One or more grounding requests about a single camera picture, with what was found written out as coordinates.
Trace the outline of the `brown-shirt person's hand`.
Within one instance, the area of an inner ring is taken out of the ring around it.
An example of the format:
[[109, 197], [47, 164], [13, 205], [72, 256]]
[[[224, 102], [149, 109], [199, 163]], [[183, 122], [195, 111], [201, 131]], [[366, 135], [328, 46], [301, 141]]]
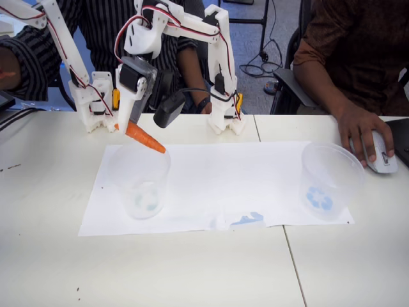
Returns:
[[373, 131], [380, 133], [387, 157], [394, 156], [394, 141], [390, 127], [376, 114], [360, 108], [346, 109], [337, 117], [342, 146], [359, 160], [363, 167], [377, 159]]

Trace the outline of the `striped-shirt person's right hand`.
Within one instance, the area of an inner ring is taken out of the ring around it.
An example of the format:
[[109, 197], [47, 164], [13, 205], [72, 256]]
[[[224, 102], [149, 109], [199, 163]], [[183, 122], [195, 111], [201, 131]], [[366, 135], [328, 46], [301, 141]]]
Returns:
[[21, 83], [20, 63], [14, 53], [6, 47], [1, 47], [1, 90], [16, 90]]

